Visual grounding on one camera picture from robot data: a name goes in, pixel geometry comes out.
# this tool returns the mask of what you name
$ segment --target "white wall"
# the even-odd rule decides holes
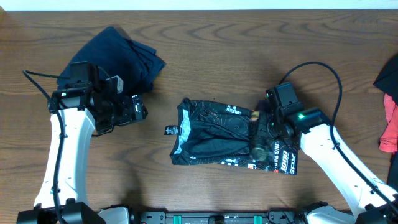
[[[0,0],[6,11],[398,9],[398,0]]]

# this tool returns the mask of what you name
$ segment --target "pink fabric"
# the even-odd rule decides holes
[[[384,152],[396,152],[398,151],[398,106],[391,96],[385,94],[384,107],[388,125],[380,138],[379,149]]]

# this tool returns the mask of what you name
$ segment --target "green clip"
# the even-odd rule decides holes
[[[262,216],[255,215],[254,216],[254,224],[262,224]]]
[[[181,215],[174,215],[173,216],[173,224],[181,224],[181,223],[182,223]]]

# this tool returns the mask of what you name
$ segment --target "dark blue cloth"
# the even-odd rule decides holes
[[[390,95],[398,105],[398,54],[385,64],[373,85]]]
[[[91,39],[70,60],[87,61],[107,71],[109,76],[118,75],[123,79],[125,95],[142,94],[153,89],[152,82],[165,66],[165,62],[156,56],[156,50],[134,40],[124,38],[115,27],[107,27]],[[70,76],[69,65],[61,73]],[[108,77],[99,70],[100,79]],[[66,79],[58,79],[58,89],[68,84]]]
[[[398,153],[391,158],[390,171],[388,172],[387,185],[398,190]]]

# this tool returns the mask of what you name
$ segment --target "wood grain surface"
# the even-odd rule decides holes
[[[386,120],[373,81],[398,52],[397,18],[397,11],[6,13],[0,23],[0,223],[14,223],[18,211],[32,209],[50,147],[46,100],[21,70],[59,74],[107,26],[157,49],[167,66],[143,96],[149,110],[144,123],[91,141],[87,190],[93,209],[122,202],[138,210],[267,210],[319,200],[347,209],[302,151],[296,177],[218,164],[173,166],[175,137],[164,136],[164,127],[177,124],[184,97],[254,108],[285,72],[317,60],[335,68],[343,82],[340,134],[386,180],[390,155],[377,148]],[[57,87],[53,79],[35,78],[48,92]],[[328,70],[307,66],[289,80],[306,106],[331,116],[338,86]]]

